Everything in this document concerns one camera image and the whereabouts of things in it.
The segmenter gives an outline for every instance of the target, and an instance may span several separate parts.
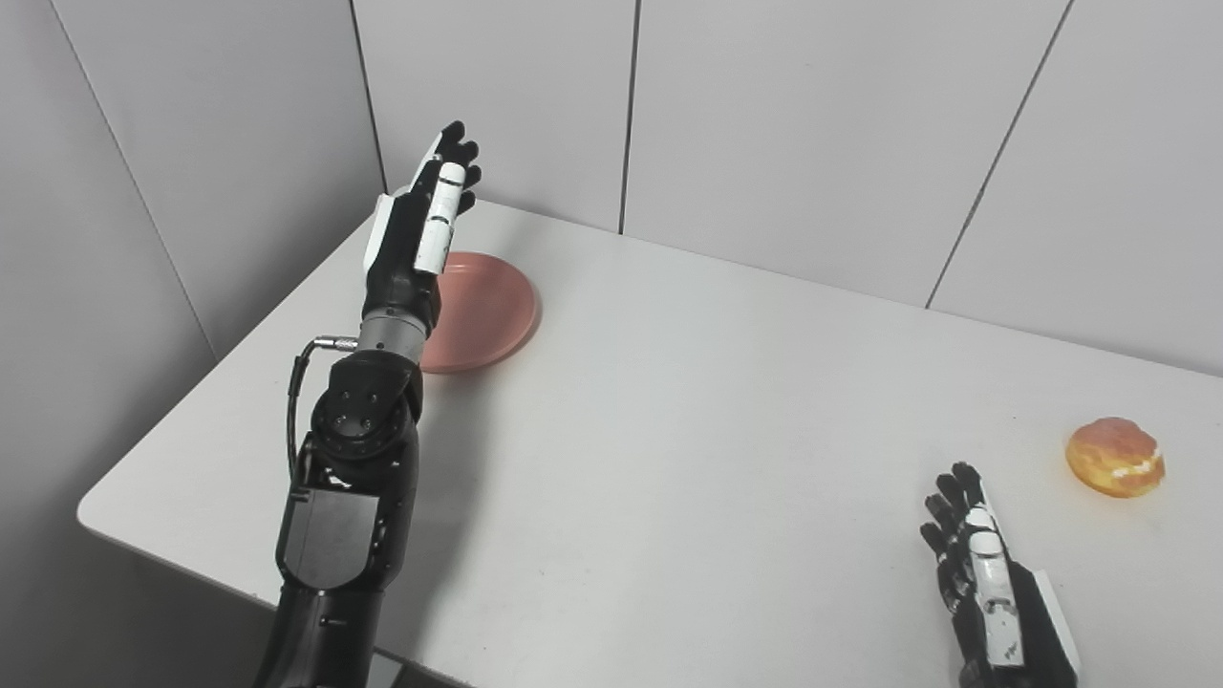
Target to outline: robotic arm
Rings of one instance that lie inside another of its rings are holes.
[[[964,668],[960,688],[1074,688],[1079,654],[1044,572],[1010,558],[976,469],[938,477],[921,527],[938,562]]]
[[[383,591],[404,562],[416,495],[423,385],[418,362],[442,303],[455,218],[476,197],[475,142],[442,131],[412,183],[383,194],[366,251],[357,337],[319,336],[289,386],[290,490],[276,544],[284,577],[254,688],[363,688]],[[296,398],[314,348],[349,352],[331,367],[301,452]]]

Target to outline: cable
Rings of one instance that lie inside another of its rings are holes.
[[[309,367],[309,356],[314,349],[329,349],[333,352],[356,352],[357,339],[355,336],[323,335],[311,339],[302,353],[294,359],[294,371],[289,376],[289,409],[285,415],[285,447],[289,450],[289,475],[292,477],[294,467],[297,464],[297,396],[302,391],[302,380],[306,379],[306,369]]]

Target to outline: panel seam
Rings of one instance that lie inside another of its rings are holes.
[[[144,209],[144,216],[148,218],[149,225],[153,227],[153,235],[157,236],[158,243],[161,246],[161,252],[165,253],[165,259],[170,263],[170,271],[174,273],[174,279],[179,282],[179,290],[182,291],[182,297],[187,302],[191,317],[196,319],[196,326],[199,328],[199,334],[204,337],[204,343],[208,346],[208,353],[213,356],[213,360],[215,363],[220,363],[220,357],[216,354],[216,347],[213,346],[213,341],[208,336],[208,330],[204,329],[204,321],[199,318],[199,313],[196,310],[196,304],[191,301],[191,293],[187,292],[187,285],[183,284],[182,275],[179,273],[179,265],[174,263],[174,255],[170,254],[170,249],[165,244],[165,237],[161,236],[161,230],[158,227],[157,220],[153,219],[153,211],[149,209],[148,200],[144,198],[144,192],[141,189],[141,185],[136,181],[136,175],[132,172],[132,166],[127,161],[124,147],[119,143],[115,128],[110,126],[110,117],[106,116],[106,110],[102,106],[102,100],[98,99],[98,92],[93,87],[89,72],[84,68],[84,62],[81,60],[81,54],[77,53],[76,45],[72,43],[72,37],[68,35],[68,29],[64,23],[64,17],[60,16],[60,9],[55,6],[54,0],[46,0],[46,4],[51,6],[55,21],[60,24],[64,39],[68,43],[68,50],[72,51],[72,59],[76,60],[77,67],[81,70],[81,76],[84,77],[86,87],[89,88],[89,97],[93,98],[93,103],[98,108],[98,114],[102,115],[102,121],[106,125],[106,132],[110,134],[110,141],[114,143],[115,150],[119,153],[119,159],[124,163],[124,170],[127,172],[127,178],[132,182],[132,188],[136,189],[136,197],[139,198],[141,207]]]
[[[386,163],[382,155],[382,137],[378,136],[378,120],[374,117],[374,97],[369,90],[369,72],[366,68],[366,49],[361,44],[361,28],[357,26],[356,0],[349,0],[349,13],[352,16],[352,38],[357,42],[357,62],[361,65],[361,83],[366,88],[366,108],[369,109],[369,130],[374,134],[374,153],[378,155],[378,174],[382,175],[383,193],[390,193],[386,185]]]
[[[637,89],[637,37],[641,32],[641,0],[632,10],[632,53],[629,57],[629,108],[624,126],[624,167],[620,171],[620,222],[616,233],[624,233],[624,213],[629,200],[629,153],[632,149],[632,101]]]
[[[1066,2],[1065,10],[1062,11],[1062,17],[1058,18],[1058,24],[1053,28],[1053,35],[1049,37],[1049,43],[1044,46],[1041,61],[1036,64],[1036,71],[1032,72],[1032,78],[1027,82],[1027,89],[1024,90],[1024,97],[1019,100],[1019,108],[1015,109],[1015,115],[1010,119],[1010,125],[1007,127],[1007,133],[1002,137],[998,152],[994,153],[994,158],[989,163],[989,169],[981,181],[981,188],[977,189],[977,194],[972,199],[972,205],[969,207],[969,214],[964,218],[964,225],[960,226],[960,232],[955,236],[955,242],[951,243],[951,251],[947,254],[947,260],[943,262],[943,269],[939,270],[938,279],[934,280],[934,287],[931,288],[929,296],[926,298],[926,308],[929,308],[934,302],[934,295],[938,293],[938,287],[943,285],[943,277],[947,276],[947,270],[951,266],[951,259],[955,258],[955,252],[959,251],[960,242],[964,241],[964,235],[969,231],[969,225],[972,224],[972,218],[977,214],[981,199],[986,194],[986,187],[989,186],[989,180],[993,178],[993,172],[998,169],[998,160],[1002,159],[1002,154],[1007,149],[1007,143],[1010,142],[1010,136],[1015,132],[1015,126],[1019,123],[1020,115],[1024,114],[1027,99],[1032,95],[1032,89],[1036,88],[1036,79],[1044,71],[1044,64],[1048,61],[1049,54],[1053,53],[1053,44],[1057,43],[1058,35],[1062,33],[1062,27],[1066,23],[1066,17],[1070,16],[1070,9],[1074,7],[1074,2],[1075,0]]]

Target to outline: white wall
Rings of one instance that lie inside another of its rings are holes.
[[[634,0],[356,0],[391,188],[461,119],[481,197],[616,230]]]
[[[265,611],[75,519],[215,359],[45,0],[0,0],[0,93],[2,683],[243,684]]]
[[[642,0],[625,233],[926,302],[1066,0]]]
[[[349,4],[54,2],[224,356],[383,188]]]
[[[247,684],[267,610],[73,514],[382,189],[351,13],[0,0],[0,93],[2,682]]]
[[[1219,27],[1077,0],[933,307],[1223,375]]]

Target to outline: white finger segment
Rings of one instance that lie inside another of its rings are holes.
[[[445,163],[438,171],[438,185],[433,189],[433,202],[429,204],[424,230],[421,233],[421,247],[416,251],[416,262],[412,265],[417,270],[442,274],[445,269],[466,177],[467,170],[455,163]]]
[[[976,602],[986,626],[986,656],[993,666],[1024,666],[1019,606],[1002,539],[992,532],[974,533],[969,538],[969,555],[977,580]]]

